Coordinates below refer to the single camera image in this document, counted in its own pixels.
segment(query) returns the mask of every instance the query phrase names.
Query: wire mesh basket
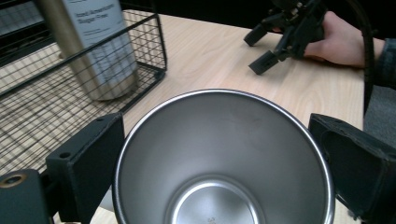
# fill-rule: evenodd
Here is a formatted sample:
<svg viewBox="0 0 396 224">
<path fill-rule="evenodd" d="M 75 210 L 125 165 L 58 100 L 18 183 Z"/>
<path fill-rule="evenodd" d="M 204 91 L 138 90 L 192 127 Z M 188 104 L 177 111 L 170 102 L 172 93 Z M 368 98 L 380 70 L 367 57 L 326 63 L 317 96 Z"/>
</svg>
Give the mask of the wire mesh basket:
<svg viewBox="0 0 396 224">
<path fill-rule="evenodd" d="M 166 53 L 154 5 L 149 0 L 120 4 L 125 29 L 62 59 L 32 1 L 0 3 L 0 175 L 26 168 L 43 171 L 45 157 L 90 121 L 127 112 L 164 78 Z M 136 85 L 120 97 L 95 101 L 76 79 L 89 67 L 72 71 L 70 65 L 125 34 L 130 42 L 124 45 L 134 49 Z M 107 51 L 103 59 L 116 51 Z"/>
</svg>

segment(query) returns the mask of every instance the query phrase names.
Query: table surface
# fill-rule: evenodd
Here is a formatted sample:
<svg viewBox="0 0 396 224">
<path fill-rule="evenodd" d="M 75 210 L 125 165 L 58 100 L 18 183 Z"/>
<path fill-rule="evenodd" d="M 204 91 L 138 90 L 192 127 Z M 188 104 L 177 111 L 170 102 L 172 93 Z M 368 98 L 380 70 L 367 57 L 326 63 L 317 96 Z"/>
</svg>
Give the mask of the table surface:
<svg viewBox="0 0 396 224">
<path fill-rule="evenodd" d="M 311 113 L 319 113 L 362 128 L 361 70 L 287 59 L 258 76 L 248 65 L 274 49 L 281 35 L 267 34 L 249 47 L 243 40 L 249 29 L 164 15 L 161 22 L 168 70 L 164 80 L 125 114 L 126 133 L 152 108 L 174 96 L 218 88 L 259 95 L 285 108 L 305 126 Z M 92 223 L 117 220 L 114 213 L 98 208 Z M 359 222 L 337 202 L 334 223 Z"/>
</svg>

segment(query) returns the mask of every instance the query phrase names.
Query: human hand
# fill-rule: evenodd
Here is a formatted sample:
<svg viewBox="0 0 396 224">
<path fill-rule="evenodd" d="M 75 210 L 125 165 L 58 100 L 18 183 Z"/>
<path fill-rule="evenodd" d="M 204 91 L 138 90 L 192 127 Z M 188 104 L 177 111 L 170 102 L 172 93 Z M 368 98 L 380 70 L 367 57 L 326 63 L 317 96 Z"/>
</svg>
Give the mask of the human hand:
<svg viewBox="0 0 396 224">
<path fill-rule="evenodd" d="M 328 11 L 322 23 L 324 39 L 310 43 L 305 57 L 355 67 L 364 66 L 364 44 L 361 31 Z M 384 41 L 374 39 L 375 58 L 379 57 Z"/>
</svg>

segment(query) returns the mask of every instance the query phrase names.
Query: black plastic bracket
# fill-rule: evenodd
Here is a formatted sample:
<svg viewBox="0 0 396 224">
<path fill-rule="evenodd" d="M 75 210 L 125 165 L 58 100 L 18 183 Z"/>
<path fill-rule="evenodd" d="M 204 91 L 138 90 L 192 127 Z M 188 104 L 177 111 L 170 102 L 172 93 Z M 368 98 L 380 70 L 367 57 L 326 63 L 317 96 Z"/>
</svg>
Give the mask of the black plastic bracket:
<svg viewBox="0 0 396 224">
<path fill-rule="evenodd" d="M 0 176 L 1 223 L 90 223 L 124 143 L 122 114 L 93 120 L 46 158 L 47 170 Z"/>
<path fill-rule="evenodd" d="M 396 148 L 324 115 L 312 114 L 308 129 L 329 163 L 338 201 L 364 223 L 396 223 Z"/>
</svg>

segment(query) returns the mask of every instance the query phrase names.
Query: bottle label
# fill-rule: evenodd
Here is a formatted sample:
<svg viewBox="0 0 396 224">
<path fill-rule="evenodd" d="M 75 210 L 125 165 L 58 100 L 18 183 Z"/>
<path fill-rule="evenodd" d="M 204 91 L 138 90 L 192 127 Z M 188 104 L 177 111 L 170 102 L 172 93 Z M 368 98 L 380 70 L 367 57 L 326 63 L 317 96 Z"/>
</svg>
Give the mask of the bottle label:
<svg viewBox="0 0 396 224">
<path fill-rule="evenodd" d="M 126 27 L 118 0 L 63 0 L 84 48 Z M 128 34 L 95 48 L 88 57 L 99 84 L 117 83 L 136 69 Z"/>
</svg>

